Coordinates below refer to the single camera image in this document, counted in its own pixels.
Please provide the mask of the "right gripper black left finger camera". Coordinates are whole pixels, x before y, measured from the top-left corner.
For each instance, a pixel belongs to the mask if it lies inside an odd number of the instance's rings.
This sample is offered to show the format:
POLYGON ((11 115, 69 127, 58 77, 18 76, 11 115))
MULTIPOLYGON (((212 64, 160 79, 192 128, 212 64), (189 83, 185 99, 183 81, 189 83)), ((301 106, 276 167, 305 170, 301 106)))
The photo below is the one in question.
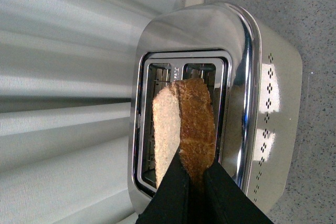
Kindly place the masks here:
POLYGON ((187 223, 190 177, 175 153, 157 192, 137 223, 187 223))

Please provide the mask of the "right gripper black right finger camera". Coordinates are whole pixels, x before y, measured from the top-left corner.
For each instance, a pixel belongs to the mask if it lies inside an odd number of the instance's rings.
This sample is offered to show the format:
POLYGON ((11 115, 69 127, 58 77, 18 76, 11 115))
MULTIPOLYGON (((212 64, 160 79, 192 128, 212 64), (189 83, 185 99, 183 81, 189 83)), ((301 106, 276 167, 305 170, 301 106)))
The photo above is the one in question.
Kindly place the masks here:
POLYGON ((272 223, 218 161, 204 172, 206 223, 272 223))

